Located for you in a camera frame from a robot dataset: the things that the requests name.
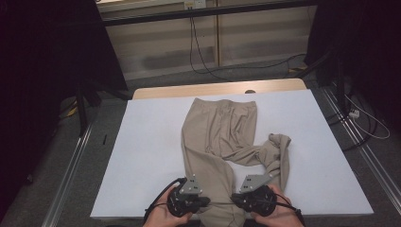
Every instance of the wall outlet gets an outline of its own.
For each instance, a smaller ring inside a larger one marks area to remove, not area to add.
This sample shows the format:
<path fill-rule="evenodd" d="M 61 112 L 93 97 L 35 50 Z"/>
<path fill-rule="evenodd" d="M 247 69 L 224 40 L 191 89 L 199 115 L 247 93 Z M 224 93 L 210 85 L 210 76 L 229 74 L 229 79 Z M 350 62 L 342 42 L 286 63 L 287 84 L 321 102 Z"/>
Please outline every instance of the wall outlet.
<path fill-rule="evenodd" d="M 206 8 L 206 0 L 195 0 L 195 9 L 203 9 Z"/>
<path fill-rule="evenodd" d="M 189 9 L 195 9 L 195 2 L 194 0 L 187 0 L 183 2 L 183 9 L 189 10 Z"/>

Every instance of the beige trousers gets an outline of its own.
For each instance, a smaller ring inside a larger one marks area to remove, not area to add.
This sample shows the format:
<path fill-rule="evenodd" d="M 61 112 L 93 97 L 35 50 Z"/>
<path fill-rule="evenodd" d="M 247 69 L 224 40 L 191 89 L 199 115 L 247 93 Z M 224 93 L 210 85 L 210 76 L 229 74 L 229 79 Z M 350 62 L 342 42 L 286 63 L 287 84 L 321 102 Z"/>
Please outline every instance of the beige trousers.
<path fill-rule="evenodd" d="M 225 161 L 244 166 L 264 165 L 278 174 L 273 183 L 285 188 L 288 178 L 289 137 L 270 134 L 263 146 L 254 146 L 257 109 L 255 102 L 204 101 L 196 98 L 183 123 L 183 159 L 186 176 L 196 175 L 210 198 L 198 215 L 207 227 L 242 226 L 245 214 L 232 204 L 235 177 Z"/>

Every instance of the waistband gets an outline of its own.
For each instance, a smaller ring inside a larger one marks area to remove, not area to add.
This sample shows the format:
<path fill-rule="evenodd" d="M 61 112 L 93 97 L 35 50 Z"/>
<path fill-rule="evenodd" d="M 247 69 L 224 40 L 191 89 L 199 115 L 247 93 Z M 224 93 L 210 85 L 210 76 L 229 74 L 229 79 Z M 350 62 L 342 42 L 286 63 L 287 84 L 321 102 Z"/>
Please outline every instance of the waistband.
<path fill-rule="evenodd" d="M 220 107 L 220 108 L 227 108 L 227 107 L 256 107 L 256 102 L 250 101 L 250 102 L 234 102 L 232 100 L 228 99 L 222 99 L 219 101 L 207 101 L 207 100 L 202 100 L 199 98 L 195 98 L 193 104 L 195 105 L 200 105 L 203 107 Z"/>

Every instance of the black wall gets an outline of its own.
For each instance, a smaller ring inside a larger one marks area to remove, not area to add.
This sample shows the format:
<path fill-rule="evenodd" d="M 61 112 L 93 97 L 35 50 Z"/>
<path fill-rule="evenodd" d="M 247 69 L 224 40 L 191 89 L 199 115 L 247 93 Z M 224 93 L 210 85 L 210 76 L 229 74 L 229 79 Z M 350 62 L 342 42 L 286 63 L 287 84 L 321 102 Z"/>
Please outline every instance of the black wall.
<path fill-rule="evenodd" d="M 339 1 L 318 6 L 305 58 L 311 64 L 329 49 L 344 63 L 354 87 L 401 131 L 401 14 L 390 1 Z M 317 70 L 318 82 L 328 85 L 337 76 L 332 59 Z"/>
<path fill-rule="evenodd" d="M 0 219 L 56 129 L 61 101 L 93 79 L 127 89 L 93 0 L 0 0 Z"/>

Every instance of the white board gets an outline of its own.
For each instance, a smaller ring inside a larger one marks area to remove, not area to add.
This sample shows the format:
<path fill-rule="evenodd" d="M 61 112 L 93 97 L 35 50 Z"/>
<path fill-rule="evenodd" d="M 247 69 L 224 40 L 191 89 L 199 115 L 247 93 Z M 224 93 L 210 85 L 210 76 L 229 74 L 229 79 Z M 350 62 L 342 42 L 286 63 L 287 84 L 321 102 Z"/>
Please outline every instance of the white board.
<path fill-rule="evenodd" d="M 255 145 L 262 145 L 270 133 L 291 138 L 285 194 L 304 215 L 373 213 L 310 91 L 200 98 L 255 101 Z M 140 218 L 170 182 L 184 176 L 181 129 L 193 100 L 173 97 L 129 101 L 92 218 Z M 245 175 L 265 170 L 262 166 L 231 166 L 237 189 Z"/>

